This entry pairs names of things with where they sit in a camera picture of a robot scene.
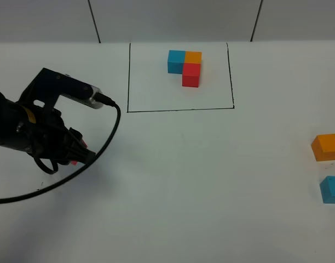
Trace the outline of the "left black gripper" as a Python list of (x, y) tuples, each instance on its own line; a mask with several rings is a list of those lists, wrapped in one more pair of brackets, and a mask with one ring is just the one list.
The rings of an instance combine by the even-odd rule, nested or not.
[(45, 118), (40, 106), (18, 102), (16, 109), (19, 119), (15, 128), (15, 149), (27, 153), (36, 164), (43, 164), (44, 159), (51, 164), (72, 161), (87, 164), (96, 156), (83, 146), (79, 131), (65, 127), (60, 111), (52, 110), (50, 118)]

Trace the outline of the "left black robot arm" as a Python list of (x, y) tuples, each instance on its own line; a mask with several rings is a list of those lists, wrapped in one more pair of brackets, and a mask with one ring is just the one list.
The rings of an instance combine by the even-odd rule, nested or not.
[(12, 102), (1, 92), (0, 146), (62, 165), (71, 161), (86, 164), (96, 155), (87, 149), (80, 132), (65, 127), (59, 110), (45, 115), (44, 108)]

